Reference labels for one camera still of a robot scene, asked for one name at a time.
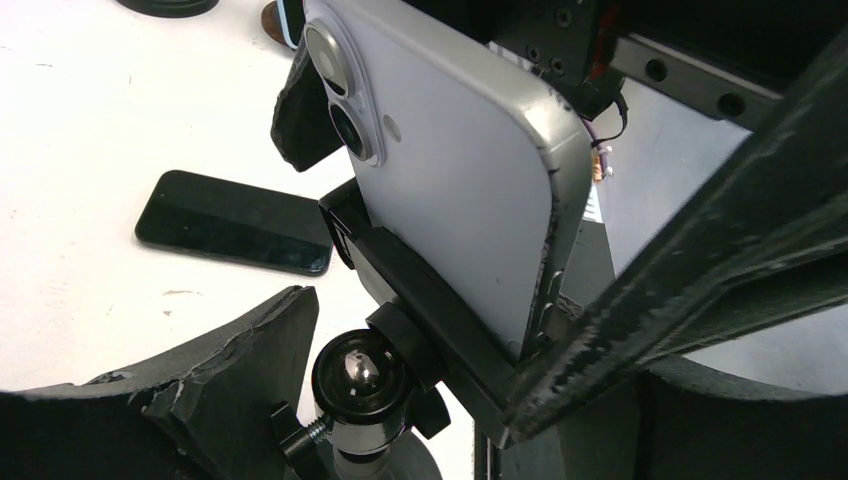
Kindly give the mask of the black phone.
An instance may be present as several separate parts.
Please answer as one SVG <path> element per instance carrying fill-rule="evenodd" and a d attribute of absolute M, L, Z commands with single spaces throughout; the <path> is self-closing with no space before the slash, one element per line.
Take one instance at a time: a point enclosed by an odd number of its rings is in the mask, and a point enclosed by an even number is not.
<path fill-rule="evenodd" d="M 159 178 L 134 233 L 165 251 L 305 276 L 324 274 L 333 251 L 316 200 L 183 170 Z"/>

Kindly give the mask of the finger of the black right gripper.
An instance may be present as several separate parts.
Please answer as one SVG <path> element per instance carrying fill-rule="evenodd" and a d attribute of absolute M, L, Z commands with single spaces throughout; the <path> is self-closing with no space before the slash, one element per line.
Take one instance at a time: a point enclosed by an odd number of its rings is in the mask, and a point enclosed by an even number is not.
<path fill-rule="evenodd" d="M 343 144 L 330 120 L 328 98 L 302 40 L 274 106 L 270 137 L 283 160 L 305 172 Z"/>
<path fill-rule="evenodd" d="M 504 422 L 530 439 L 650 360 L 736 280 L 843 250 L 847 35 L 840 32 L 565 336 L 518 375 Z"/>

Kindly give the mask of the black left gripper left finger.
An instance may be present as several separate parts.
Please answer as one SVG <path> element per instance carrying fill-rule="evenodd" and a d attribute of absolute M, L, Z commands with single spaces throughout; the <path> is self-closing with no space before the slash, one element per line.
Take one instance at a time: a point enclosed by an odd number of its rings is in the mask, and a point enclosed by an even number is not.
<path fill-rule="evenodd" d="M 270 416 L 296 405 L 319 302 L 293 286 L 82 384 L 1 396 L 5 479 L 281 479 Z"/>

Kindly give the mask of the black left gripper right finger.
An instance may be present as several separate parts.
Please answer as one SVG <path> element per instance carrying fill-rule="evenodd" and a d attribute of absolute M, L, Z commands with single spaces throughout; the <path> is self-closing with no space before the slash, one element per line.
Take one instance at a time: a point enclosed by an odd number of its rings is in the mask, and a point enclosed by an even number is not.
<path fill-rule="evenodd" d="M 847 397 L 682 358 L 500 454 L 503 479 L 844 479 Z"/>

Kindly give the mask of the silver phone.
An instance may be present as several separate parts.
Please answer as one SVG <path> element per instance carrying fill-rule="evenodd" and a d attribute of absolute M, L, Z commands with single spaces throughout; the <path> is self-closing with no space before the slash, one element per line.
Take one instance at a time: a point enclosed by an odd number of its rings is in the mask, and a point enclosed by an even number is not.
<path fill-rule="evenodd" d="M 512 360 L 564 280 L 590 139 L 545 81 L 403 1 L 308 1 L 304 38 L 371 222 L 420 255 Z"/>

